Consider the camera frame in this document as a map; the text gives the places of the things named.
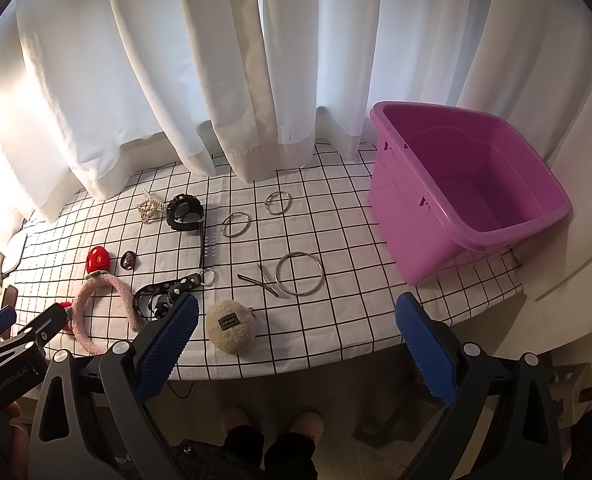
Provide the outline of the person's left hand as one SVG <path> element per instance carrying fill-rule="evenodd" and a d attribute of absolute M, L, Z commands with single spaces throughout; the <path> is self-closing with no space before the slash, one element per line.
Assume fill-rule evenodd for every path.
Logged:
<path fill-rule="evenodd" d="M 6 422 L 6 429 L 3 436 L 7 437 L 8 442 L 3 444 L 5 464 L 16 479 L 26 480 L 28 478 L 29 467 L 29 446 L 30 438 L 20 424 L 15 420 L 21 415 L 21 406 L 17 402 L 8 405 L 3 415 L 3 422 Z"/>

